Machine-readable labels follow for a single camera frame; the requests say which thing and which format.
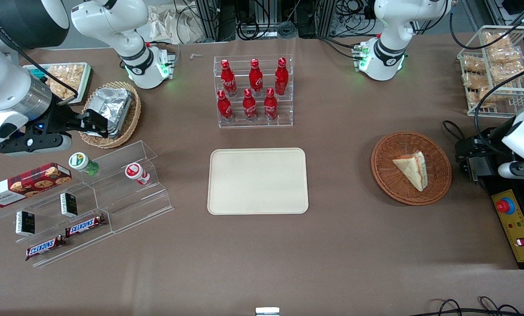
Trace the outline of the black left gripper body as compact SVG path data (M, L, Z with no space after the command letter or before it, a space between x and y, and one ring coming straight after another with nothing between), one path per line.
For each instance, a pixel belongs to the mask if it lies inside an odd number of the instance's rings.
M503 144L503 138L512 129L512 125L501 125L498 127L485 128L479 134L480 156L499 155L513 157L513 151Z

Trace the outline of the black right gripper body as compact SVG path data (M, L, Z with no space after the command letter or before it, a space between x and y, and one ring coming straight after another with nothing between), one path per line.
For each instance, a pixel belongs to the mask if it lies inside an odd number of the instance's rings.
M39 117L39 130L44 133L80 131L83 128L85 128L85 122L80 118L80 113L75 112L68 104L52 104Z

